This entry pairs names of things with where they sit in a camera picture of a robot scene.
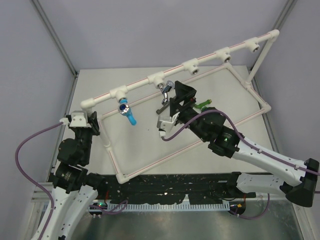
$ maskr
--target green object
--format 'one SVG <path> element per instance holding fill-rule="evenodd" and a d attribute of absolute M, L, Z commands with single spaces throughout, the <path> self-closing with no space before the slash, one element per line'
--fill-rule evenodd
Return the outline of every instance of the green object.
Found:
<path fill-rule="evenodd" d="M 204 101 L 204 102 L 201 102 L 199 104 L 195 104 L 194 107 L 196 109 L 202 109 L 203 107 L 205 107 L 206 105 L 209 105 L 212 103 L 212 100 L 211 99 L 208 99 L 207 101 Z"/>

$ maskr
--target purple cable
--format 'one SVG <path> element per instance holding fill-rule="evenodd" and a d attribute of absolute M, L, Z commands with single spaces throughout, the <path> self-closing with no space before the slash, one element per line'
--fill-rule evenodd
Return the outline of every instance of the purple cable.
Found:
<path fill-rule="evenodd" d="M 114 210 L 116 210 L 121 205 L 123 205 L 123 207 L 119 211 L 114 212 Z M 128 205 L 128 200 L 124 200 L 124 201 L 120 202 L 117 206 L 115 206 L 113 209 L 111 209 L 110 211 L 106 211 L 105 207 L 100 207 L 100 206 L 96 206 L 96 205 L 90 205 L 89 207 L 99 209 L 100 211 L 102 211 L 103 214 L 117 215 L 117 214 L 121 213 L 123 210 L 125 210 L 127 205 Z"/>
<path fill-rule="evenodd" d="M 49 212 L 48 218 L 47 218 L 46 221 L 45 221 L 45 224 L 44 224 L 43 229 L 42 229 L 42 231 L 41 231 L 41 233 L 40 233 L 40 235 L 39 235 L 38 240 L 40 240 L 40 239 L 42 238 L 42 236 L 44 235 L 44 232 L 45 232 L 45 230 L 46 230 L 46 228 L 47 228 L 47 226 L 48 226 L 48 224 L 49 224 L 49 221 L 50 221 L 50 219 L 51 219 L 51 216 L 52 216 L 52 213 L 53 213 L 54 207 L 55 207 L 54 199 L 53 199 L 52 195 L 50 194 L 50 192 L 49 192 L 47 189 L 45 189 L 41 184 L 39 184 L 39 183 L 37 183 L 35 180 L 33 180 L 33 179 L 32 179 L 28 174 L 26 174 L 26 172 L 22 169 L 22 167 L 21 167 L 21 165 L 20 165 L 20 163 L 19 163 L 19 157 L 18 157 L 18 156 L 19 156 L 19 151 L 20 151 L 20 149 L 22 148 L 22 146 L 23 146 L 26 142 L 28 142 L 29 140 L 33 139 L 34 137 L 38 136 L 39 134 L 42 134 L 42 133 L 44 133 L 44 132 L 47 132 L 47 131 L 49 131 L 49 130 L 51 130 L 51 129 L 54 129 L 54 128 L 56 128 L 56 127 L 59 127 L 59 126 L 61 126 L 62 124 L 63 124 L 62 122 L 59 122 L 59 123 L 57 123 L 57 124 L 55 124 L 55 125 L 53 125 L 53 126 L 50 126 L 50 127 L 46 128 L 46 129 L 43 129 L 43 130 L 41 130 L 41 131 L 38 131 L 38 132 L 36 132 L 35 134 L 29 136 L 28 138 L 26 138 L 25 140 L 23 140 L 23 141 L 20 143 L 20 145 L 16 148 L 15 155 L 14 155 L 15 164 L 16 164 L 16 167 L 19 169 L 20 173 L 22 173 L 22 175 L 23 175 L 26 179 L 28 179 L 31 183 L 33 183 L 33 184 L 36 185 L 38 188 L 40 188 L 42 191 L 44 191 L 44 192 L 48 195 L 48 197 L 49 197 L 49 199 L 50 199 L 51 210 L 50 210 L 50 212 Z"/>
<path fill-rule="evenodd" d="M 269 204 L 270 204 L 270 194 L 268 193 L 268 201 L 266 202 L 265 209 L 264 209 L 264 211 L 263 211 L 260 215 L 258 215 L 258 216 L 242 216 L 242 215 L 238 215 L 238 214 L 237 214 L 237 211 L 234 212 L 234 211 L 232 211 L 232 210 L 230 210 L 229 212 L 232 213 L 232 214 L 235 215 L 235 216 L 238 216 L 238 217 L 241 218 L 241 219 L 256 220 L 256 219 L 261 218 L 263 215 L 265 215 L 265 214 L 267 213 L 267 210 L 268 210 L 268 208 L 269 208 Z"/>
<path fill-rule="evenodd" d="M 249 146 L 250 148 L 256 150 L 257 152 L 260 151 L 260 149 L 259 149 L 258 147 L 250 144 L 249 142 L 247 142 L 247 141 L 241 136 L 241 134 L 240 134 L 240 132 L 237 130 L 235 124 L 231 121 L 231 119 L 228 117 L 227 114 L 225 114 L 223 111 L 214 110 L 214 109 L 212 109 L 212 110 L 207 110 L 207 111 L 204 111 L 204 112 L 199 113 L 198 115 L 194 116 L 194 117 L 191 118 L 189 121 L 187 121 L 187 122 L 186 122 L 175 134 L 173 134 L 171 137 L 168 137 L 168 138 L 162 137 L 162 140 L 167 142 L 167 141 L 170 141 L 170 140 L 174 139 L 179 133 L 182 132 L 183 129 L 185 129 L 186 127 L 188 127 L 193 121 L 195 121 L 196 119 L 198 119 L 198 118 L 200 118 L 200 117 L 202 117 L 202 116 L 204 116 L 204 115 L 206 115 L 206 114 L 211 114 L 211 113 L 218 113 L 218 114 L 221 114 L 222 116 L 224 116 L 224 117 L 228 120 L 228 122 L 231 124 L 232 128 L 234 129 L 235 134 L 239 137 L 239 139 L 240 139 L 241 141 L 243 141 L 247 146 Z M 290 162 L 286 162 L 285 160 L 282 160 L 281 158 L 278 158 L 278 157 L 276 157 L 276 156 L 273 156 L 272 154 L 270 154 L 270 153 L 268 153 L 268 152 L 261 151 L 261 153 L 264 154 L 264 155 L 266 155 L 266 156 L 268 156 L 269 158 L 272 158 L 272 159 L 278 161 L 278 162 L 281 162 L 281 163 L 283 163 L 283 164 L 286 164 L 286 165 L 288 165 L 288 166 L 290 166 L 290 167 L 292 167 L 292 168 L 296 168 L 296 165 L 295 165 L 295 164 L 290 163 Z M 299 166 L 297 169 L 302 170 L 302 171 L 307 172 L 307 173 L 314 174 L 314 175 L 316 175 L 316 176 L 320 176 L 320 173 L 319 173 L 319 172 L 312 171 L 312 170 L 310 170 L 310 169 L 306 169 L 306 168 L 303 168 L 303 167 L 300 167 L 300 166 Z"/>

